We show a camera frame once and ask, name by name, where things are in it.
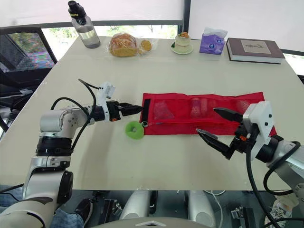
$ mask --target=white table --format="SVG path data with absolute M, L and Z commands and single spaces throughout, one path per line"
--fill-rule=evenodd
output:
M 158 40 L 156 50 L 143 57 L 117 58 L 107 53 L 110 38 L 87 49 L 77 39 L 55 65 L 0 142 L 0 184 L 23 183 L 35 155 L 40 116 L 55 99 L 68 96 L 92 102 L 81 78 L 93 85 L 110 81 L 113 100 L 142 104 L 143 93 L 241 95 L 263 91 L 271 101 L 276 129 L 288 140 L 304 143 L 304 86 L 284 60 L 281 65 L 231 62 L 226 48 L 221 56 L 194 51 L 177 55 L 172 40 Z M 68 105 L 58 104 L 57 108 Z M 83 132 L 72 154 L 74 189 L 88 190 L 250 190 L 245 155 L 230 161 L 197 135 L 126 136 L 125 125 L 139 114 L 114 123 L 97 122 Z M 230 143 L 232 136 L 219 138 Z M 263 190 L 265 164 L 253 161 L 257 186 Z M 276 174 L 273 189 L 288 189 Z

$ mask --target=purple tissue box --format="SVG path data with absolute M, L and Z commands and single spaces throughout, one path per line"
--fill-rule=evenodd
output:
M 217 35 L 202 36 L 200 43 L 200 53 L 208 53 L 214 55 L 222 54 L 225 41 Z

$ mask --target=green tape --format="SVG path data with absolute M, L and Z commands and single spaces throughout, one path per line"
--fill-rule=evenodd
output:
M 125 133 L 133 139 L 143 138 L 143 132 L 142 124 L 137 121 L 129 122 L 125 127 Z

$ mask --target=red mesh bag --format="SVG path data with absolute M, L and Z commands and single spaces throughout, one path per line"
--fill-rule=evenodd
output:
M 140 122 L 148 122 L 144 134 L 196 134 L 203 129 L 217 135 L 234 135 L 239 123 L 222 118 L 213 108 L 244 113 L 250 104 L 264 101 L 262 92 L 241 96 L 143 94 Z

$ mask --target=small plate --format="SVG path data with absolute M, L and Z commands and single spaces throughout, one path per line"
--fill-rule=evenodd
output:
M 188 52 L 185 52 L 185 53 L 180 53 L 180 52 L 177 52 L 173 47 L 171 47 L 171 50 L 176 53 L 176 54 L 179 54 L 179 55 L 186 55 L 186 54 L 190 54 L 192 51 L 193 51 L 193 45 L 192 44 L 189 44 L 191 46 L 191 49 L 190 51 Z

